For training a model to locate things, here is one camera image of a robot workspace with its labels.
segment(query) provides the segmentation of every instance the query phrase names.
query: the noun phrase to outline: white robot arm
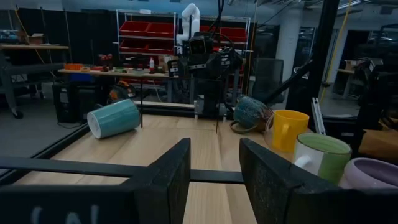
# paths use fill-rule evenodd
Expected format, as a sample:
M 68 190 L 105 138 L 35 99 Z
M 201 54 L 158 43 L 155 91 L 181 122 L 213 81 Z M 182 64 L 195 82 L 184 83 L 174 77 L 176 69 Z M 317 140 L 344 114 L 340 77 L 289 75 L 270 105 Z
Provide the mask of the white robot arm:
M 199 32 L 200 28 L 200 11 L 196 7 L 194 3 L 189 4 L 184 11 L 181 13 L 182 15 L 182 33 L 177 35 L 177 44 L 182 45 L 183 41 L 187 41 L 189 39 L 189 18 L 192 17 L 192 24 L 191 24 L 191 37 L 196 32 Z

